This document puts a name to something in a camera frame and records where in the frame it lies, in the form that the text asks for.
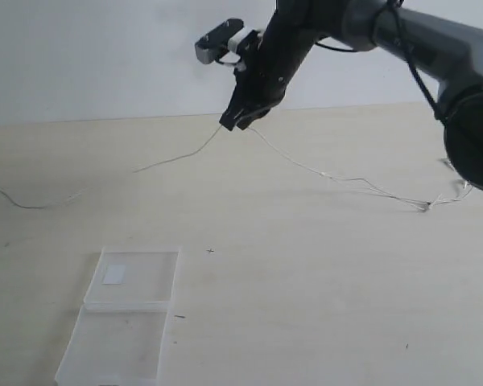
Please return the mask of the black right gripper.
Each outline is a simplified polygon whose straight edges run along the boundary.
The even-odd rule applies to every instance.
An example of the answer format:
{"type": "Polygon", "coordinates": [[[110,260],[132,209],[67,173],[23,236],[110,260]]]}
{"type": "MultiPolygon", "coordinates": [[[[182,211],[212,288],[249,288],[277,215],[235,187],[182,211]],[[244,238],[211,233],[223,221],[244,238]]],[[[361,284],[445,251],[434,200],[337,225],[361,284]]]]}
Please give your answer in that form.
{"type": "Polygon", "coordinates": [[[313,1],[278,1],[257,50],[250,54],[219,123],[248,129],[283,100],[287,86],[321,33],[312,25],[313,1]]]}

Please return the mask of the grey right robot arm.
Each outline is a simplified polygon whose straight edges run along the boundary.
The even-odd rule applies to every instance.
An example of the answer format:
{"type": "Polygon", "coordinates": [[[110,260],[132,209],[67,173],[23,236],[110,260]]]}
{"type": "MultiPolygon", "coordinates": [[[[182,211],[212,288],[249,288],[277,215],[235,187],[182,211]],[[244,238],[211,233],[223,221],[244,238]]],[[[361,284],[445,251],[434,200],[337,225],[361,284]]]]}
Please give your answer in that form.
{"type": "Polygon", "coordinates": [[[404,8],[399,1],[279,1],[220,123],[247,128],[278,105],[314,44],[334,38],[405,61],[439,84],[429,96],[457,173],[483,191],[483,30],[404,8]]]}

